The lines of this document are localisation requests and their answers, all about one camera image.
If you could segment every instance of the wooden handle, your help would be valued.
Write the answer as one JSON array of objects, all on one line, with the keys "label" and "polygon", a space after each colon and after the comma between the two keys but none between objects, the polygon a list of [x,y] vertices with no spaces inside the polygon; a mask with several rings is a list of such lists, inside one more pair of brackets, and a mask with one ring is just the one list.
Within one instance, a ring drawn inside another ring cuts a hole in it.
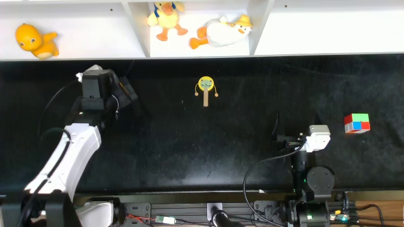
[{"label": "wooden handle", "polygon": [[203,90],[203,106],[207,107],[209,105],[209,91],[207,88]]}]

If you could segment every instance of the yellow plush toy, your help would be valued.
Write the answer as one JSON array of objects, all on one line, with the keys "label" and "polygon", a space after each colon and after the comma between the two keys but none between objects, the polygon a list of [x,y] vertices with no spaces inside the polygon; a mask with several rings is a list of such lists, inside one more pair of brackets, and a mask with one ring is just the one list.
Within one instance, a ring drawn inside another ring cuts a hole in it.
[{"label": "yellow plush toy", "polygon": [[169,33],[169,29],[175,28],[178,32],[178,35],[185,35],[188,33],[188,30],[185,28],[181,28],[178,24],[179,15],[176,9],[183,12],[185,10],[185,6],[179,2],[155,2],[154,3],[154,12],[149,16],[147,23],[150,26],[159,25],[163,28],[163,32],[157,35],[157,38],[161,41],[167,41],[167,34]]},{"label": "yellow plush toy", "polygon": [[55,32],[42,35],[34,26],[22,24],[17,28],[15,37],[23,50],[30,51],[39,60],[59,55],[59,50],[53,42],[57,37]]}]

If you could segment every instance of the orange beak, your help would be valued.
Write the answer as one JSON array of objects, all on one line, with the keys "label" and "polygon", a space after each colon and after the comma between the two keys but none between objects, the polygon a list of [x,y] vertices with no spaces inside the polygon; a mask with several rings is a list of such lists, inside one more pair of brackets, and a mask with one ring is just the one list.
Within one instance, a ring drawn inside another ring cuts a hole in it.
[{"label": "orange beak", "polygon": [[171,6],[171,4],[170,3],[165,3],[163,5],[163,7],[162,7],[162,10],[166,15],[170,16],[172,14],[172,6]]}]

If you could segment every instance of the blue square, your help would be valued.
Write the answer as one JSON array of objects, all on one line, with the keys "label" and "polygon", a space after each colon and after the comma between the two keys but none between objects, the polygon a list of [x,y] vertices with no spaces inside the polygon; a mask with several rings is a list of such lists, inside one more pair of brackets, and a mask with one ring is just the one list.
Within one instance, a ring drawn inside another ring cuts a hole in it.
[{"label": "blue square", "polygon": [[360,122],[353,122],[352,125],[354,130],[362,130],[362,124]]}]

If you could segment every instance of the plush toy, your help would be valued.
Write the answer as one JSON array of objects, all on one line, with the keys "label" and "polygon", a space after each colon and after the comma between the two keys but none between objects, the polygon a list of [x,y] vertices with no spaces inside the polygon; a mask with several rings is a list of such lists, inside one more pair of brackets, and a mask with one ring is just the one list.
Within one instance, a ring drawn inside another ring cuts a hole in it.
[{"label": "plush toy", "polygon": [[217,93],[215,82],[209,76],[203,76],[199,79],[198,83],[195,85],[195,96],[198,96],[199,93],[196,91],[196,87],[199,87],[200,90],[203,91],[203,106],[209,106],[209,91],[215,88],[215,97],[219,97]]},{"label": "plush toy", "polygon": [[15,37],[23,50],[30,51],[39,60],[59,55],[59,50],[53,42],[57,37],[55,32],[42,35],[34,26],[22,24],[17,28]]},{"label": "plush toy", "polygon": [[200,45],[210,44],[214,47],[224,47],[245,39],[253,25],[247,15],[242,15],[235,23],[228,23],[226,17],[212,20],[207,26],[198,29],[198,38],[192,38],[189,45],[197,49]]},{"label": "plush toy", "polygon": [[154,12],[151,13],[147,19],[147,23],[150,26],[159,25],[163,28],[163,32],[157,35],[157,38],[161,41],[167,41],[167,34],[169,29],[175,28],[178,35],[185,35],[188,30],[181,28],[178,24],[179,15],[176,9],[183,12],[185,10],[184,4],[179,2],[155,2]]}]

